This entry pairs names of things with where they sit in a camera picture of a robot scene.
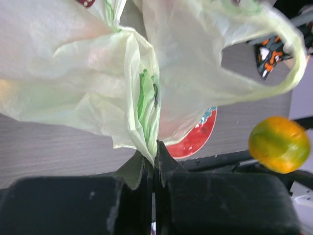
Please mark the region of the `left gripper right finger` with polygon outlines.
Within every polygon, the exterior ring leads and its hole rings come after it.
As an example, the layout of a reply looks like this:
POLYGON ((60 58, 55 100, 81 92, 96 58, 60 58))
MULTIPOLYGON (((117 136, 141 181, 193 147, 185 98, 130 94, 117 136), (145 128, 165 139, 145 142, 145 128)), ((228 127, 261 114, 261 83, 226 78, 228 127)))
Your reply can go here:
POLYGON ((191 173, 165 144, 155 159, 158 235, 298 235, 289 192, 264 173, 191 173))

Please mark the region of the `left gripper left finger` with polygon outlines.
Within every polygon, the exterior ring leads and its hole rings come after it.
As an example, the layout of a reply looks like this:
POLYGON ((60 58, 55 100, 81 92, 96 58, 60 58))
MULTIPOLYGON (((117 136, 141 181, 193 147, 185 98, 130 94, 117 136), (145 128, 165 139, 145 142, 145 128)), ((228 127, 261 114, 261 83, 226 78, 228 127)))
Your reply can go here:
POLYGON ((111 175, 29 177, 0 202, 3 235, 148 235, 151 163, 139 152, 111 175))

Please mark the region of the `fake orange green mango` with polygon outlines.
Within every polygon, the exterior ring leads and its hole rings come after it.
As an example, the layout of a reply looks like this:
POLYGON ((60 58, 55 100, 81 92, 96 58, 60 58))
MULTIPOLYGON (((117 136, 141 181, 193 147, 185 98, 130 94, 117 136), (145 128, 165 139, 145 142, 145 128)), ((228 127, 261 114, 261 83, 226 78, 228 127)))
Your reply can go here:
POLYGON ((288 174, 308 159, 311 143, 300 124, 286 117, 271 116, 253 128, 248 149, 251 156, 269 170, 288 174))

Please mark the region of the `translucent plastic bag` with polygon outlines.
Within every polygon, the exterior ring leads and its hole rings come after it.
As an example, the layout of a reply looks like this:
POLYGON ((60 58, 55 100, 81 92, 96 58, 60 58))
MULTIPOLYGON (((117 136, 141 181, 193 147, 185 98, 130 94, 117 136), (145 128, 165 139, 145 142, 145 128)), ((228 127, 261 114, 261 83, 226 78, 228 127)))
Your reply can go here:
POLYGON ((214 106, 290 91, 306 68, 303 38, 265 2, 3 0, 0 112, 17 121, 110 136, 151 163, 214 106), (294 67, 268 86, 222 68, 225 47, 278 35, 294 67))

